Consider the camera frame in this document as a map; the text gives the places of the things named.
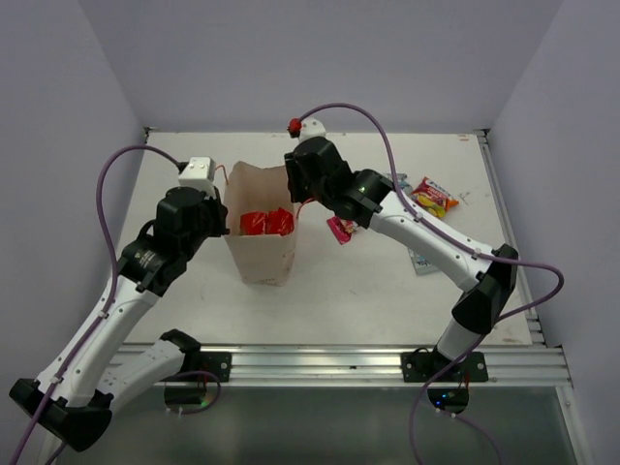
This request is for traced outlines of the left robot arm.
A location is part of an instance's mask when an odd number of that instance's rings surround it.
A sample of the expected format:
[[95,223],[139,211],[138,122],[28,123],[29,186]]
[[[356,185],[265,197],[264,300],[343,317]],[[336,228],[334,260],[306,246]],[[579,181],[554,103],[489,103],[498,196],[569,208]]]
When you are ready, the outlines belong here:
[[216,375],[202,369],[200,343],[171,329],[115,369],[112,358],[141,318],[187,270],[202,244],[228,233],[228,210],[217,190],[168,190],[156,216],[121,252],[106,290],[68,346],[10,396],[37,424],[77,452],[91,448],[122,406],[152,385]]

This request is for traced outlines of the printed bear paper bag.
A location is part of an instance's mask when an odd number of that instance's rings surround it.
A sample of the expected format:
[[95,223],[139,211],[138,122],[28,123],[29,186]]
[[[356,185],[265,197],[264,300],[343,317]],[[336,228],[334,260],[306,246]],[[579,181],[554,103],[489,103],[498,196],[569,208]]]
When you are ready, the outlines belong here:
[[230,230],[226,242],[242,281],[285,285],[294,265],[298,220],[286,169],[236,163],[224,204]]

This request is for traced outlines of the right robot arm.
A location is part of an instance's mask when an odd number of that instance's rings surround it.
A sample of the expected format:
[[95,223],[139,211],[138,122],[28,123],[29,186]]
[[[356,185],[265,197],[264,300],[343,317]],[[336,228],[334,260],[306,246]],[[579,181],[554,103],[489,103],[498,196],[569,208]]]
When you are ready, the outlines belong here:
[[466,368],[466,351],[498,322],[516,285],[518,254],[471,240],[401,200],[394,182],[374,170],[351,170],[324,137],[285,154],[293,202],[315,200],[343,220],[389,237],[428,259],[460,290],[451,320],[433,349],[437,377],[453,380]]

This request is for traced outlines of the large red candy bag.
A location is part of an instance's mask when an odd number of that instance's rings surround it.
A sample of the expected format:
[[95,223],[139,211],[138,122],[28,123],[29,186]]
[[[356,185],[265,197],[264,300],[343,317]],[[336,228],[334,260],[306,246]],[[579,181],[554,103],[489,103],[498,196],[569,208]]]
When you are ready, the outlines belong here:
[[263,235],[266,231],[268,215],[265,212],[253,211],[240,216],[239,230],[241,235]]

